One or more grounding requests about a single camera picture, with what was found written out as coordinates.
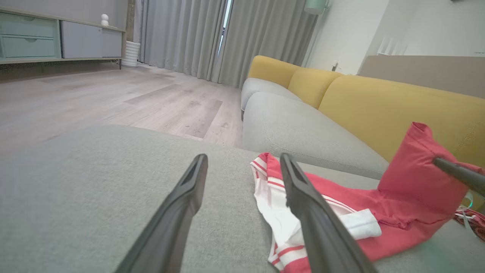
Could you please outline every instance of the drawer handle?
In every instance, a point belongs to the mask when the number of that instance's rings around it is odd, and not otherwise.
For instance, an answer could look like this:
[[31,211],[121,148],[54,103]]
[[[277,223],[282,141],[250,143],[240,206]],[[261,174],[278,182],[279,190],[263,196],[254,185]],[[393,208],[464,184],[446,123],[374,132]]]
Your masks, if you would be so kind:
[[27,16],[22,16],[22,20],[32,22],[35,20],[35,17],[27,17]]

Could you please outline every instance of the gray seat cushion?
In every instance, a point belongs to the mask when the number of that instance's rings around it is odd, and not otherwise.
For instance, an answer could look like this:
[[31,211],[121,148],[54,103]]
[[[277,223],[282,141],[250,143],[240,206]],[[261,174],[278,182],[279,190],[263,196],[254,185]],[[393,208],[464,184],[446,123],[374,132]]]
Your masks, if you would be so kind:
[[244,81],[241,91],[241,110],[244,111],[248,99],[257,92],[267,92],[277,94],[292,100],[301,101],[298,96],[293,94],[288,89],[281,85],[275,84],[270,81],[265,81],[257,78],[247,78]]
[[244,112],[242,146],[333,170],[380,179],[388,162],[364,142],[303,102],[254,94]]
[[[206,153],[202,206],[182,272],[276,272],[254,200],[258,153],[126,126],[68,133],[0,160],[0,272],[113,272],[192,158]],[[350,188],[378,181],[300,164]],[[449,222],[429,241],[375,263],[381,272],[481,272],[485,245]]]

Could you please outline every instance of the gray curtain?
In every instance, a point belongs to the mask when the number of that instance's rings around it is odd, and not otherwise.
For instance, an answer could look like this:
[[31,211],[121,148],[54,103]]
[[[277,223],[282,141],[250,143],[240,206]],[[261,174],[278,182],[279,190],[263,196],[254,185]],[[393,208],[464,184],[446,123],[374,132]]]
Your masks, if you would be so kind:
[[140,60],[210,80],[226,0],[145,0]]
[[317,20],[304,5],[304,0],[233,0],[212,81],[242,88],[256,55],[301,65]]

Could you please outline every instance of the white wall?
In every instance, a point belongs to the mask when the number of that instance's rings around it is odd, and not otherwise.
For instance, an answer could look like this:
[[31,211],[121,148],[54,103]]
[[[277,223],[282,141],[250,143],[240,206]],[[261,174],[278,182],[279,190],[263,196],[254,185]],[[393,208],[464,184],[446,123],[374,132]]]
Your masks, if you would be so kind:
[[375,32],[366,55],[377,55],[383,39],[388,43],[392,39],[390,48],[394,49],[399,41],[398,50],[404,49],[403,40],[419,7],[421,0],[389,0],[379,27]]
[[124,29],[128,0],[1,0],[0,6],[94,24],[101,24],[101,14],[106,13],[110,25]]
[[405,55],[485,56],[485,0],[422,0]]
[[367,56],[389,0],[333,0],[308,67],[332,69],[339,60],[338,72],[357,74]]

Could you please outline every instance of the white vase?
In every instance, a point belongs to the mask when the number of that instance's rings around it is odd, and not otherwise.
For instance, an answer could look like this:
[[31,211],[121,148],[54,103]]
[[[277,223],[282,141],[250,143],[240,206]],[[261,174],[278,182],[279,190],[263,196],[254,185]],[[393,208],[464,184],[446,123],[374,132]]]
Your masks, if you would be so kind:
[[140,43],[126,41],[125,57],[121,60],[121,65],[129,68],[137,67],[139,50]]

